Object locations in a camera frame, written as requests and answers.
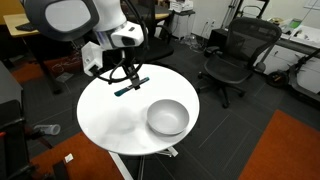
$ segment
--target paper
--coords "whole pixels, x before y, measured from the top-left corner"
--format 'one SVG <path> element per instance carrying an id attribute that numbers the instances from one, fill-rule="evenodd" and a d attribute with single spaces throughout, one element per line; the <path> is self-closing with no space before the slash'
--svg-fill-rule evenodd
<path id="1" fill-rule="evenodd" d="M 66 163 L 68 163 L 68 162 L 72 161 L 73 156 L 72 156 L 72 154 L 70 153 L 70 154 L 68 154 L 68 156 L 64 157 L 64 159 L 66 160 Z"/>
<path id="2" fill-rule="evenodd" d="M 64 72 L 64 73 L 62 73 L 60 76 L 58 76 L 58 77 L 56 78 L 56 80 L 59 81 L 59 82 L 64 83 L 64 82 L 66 82 L 68 79 L 70 79 L 72 76 L 73 76 L 73 74 Z"/>

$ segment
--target white bowl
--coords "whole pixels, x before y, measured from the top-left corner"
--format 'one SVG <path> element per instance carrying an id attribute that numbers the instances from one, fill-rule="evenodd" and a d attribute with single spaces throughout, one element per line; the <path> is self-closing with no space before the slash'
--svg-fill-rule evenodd
<path id="1" fill-rule="evenodd" d="M 186 129 L 189 113 L 179 102 L 164 99 L 154 102 L 148 109 L 147 121 L 156 132 L 175 135 Z"/>

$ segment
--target chair backrest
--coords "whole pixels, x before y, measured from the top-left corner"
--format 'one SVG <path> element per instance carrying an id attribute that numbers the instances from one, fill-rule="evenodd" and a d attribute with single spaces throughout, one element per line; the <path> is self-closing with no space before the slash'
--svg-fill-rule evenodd
<path id="1" fill-rule="evenodd" d="M 144 22 L 148 28 L 149 37 L 153 37 L 156 32 L 156 12 L 154 0 L 138 0 L 138 5 L 143 6 L 148 12 L 142 12 Z"/>
<path id="2" fill-rule="evenodd" d="M 275 44 L 281 29 L 267 21 L 254 18 L 237 18 L 230 23 L 224 53 L 245 61 L 251 69 L 257 57 Z"/>

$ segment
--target carpet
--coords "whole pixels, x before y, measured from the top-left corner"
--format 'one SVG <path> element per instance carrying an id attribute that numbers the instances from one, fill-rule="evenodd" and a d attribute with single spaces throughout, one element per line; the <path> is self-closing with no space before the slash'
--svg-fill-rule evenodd
<path id="1" fill-rule="evenodd" d="M 109 153 L 92 143 L 82 132 L 33 158 L 31 162 L 39 165 L 38 173 L 52 173 L 52 166 L 70 153 L 74 159 L 65 163 L 70 180 L 123 179 Z"/>
<path id="2" fill-rule="evenodd" d="M 320 132 L 277 110 L 239 179 L 319 179 Z"/>
<path id="3" fill-rule="evenodd" d="M 73 74 L 82 71 L 82 60 L 77 58 L 76 55 L 48 60 L 44 64 L 54 77 L 58 77 L 64 72 Z M 44 76 L 40 65 L 35 60 L 23 60 L 16 63 L 15 66 L 17 67 L 11 71 L 11 74 L 19 83 Z"/>

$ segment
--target round white table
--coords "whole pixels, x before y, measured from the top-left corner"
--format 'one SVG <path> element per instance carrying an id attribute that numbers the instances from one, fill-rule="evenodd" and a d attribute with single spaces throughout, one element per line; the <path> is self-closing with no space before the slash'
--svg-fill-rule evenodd
<path id="1" fill-rule="evenodd" d="M 102 77 L 109 78 L 110 71 Z M 199 115 L 199 99 L 193 86 L 180 74 L 160 66 L 143 65 L 140 79 L 150 80 L 139 90 L 120 97 L 114 92 L 131 85 L 130 80 L 109 85 L 98 78 L 83 91 L 77 116 L 84 134 L 108 151 L 130 156 L 153 154 L 180 142 L 193 128 Z M 121 68 L 114 77 L 123 77 Z M 177 135 L 163 135 L 151 130 L 147 123 L 148 107 L 157 100 L 172 99 L 189 112 L 187 128 Z"/>

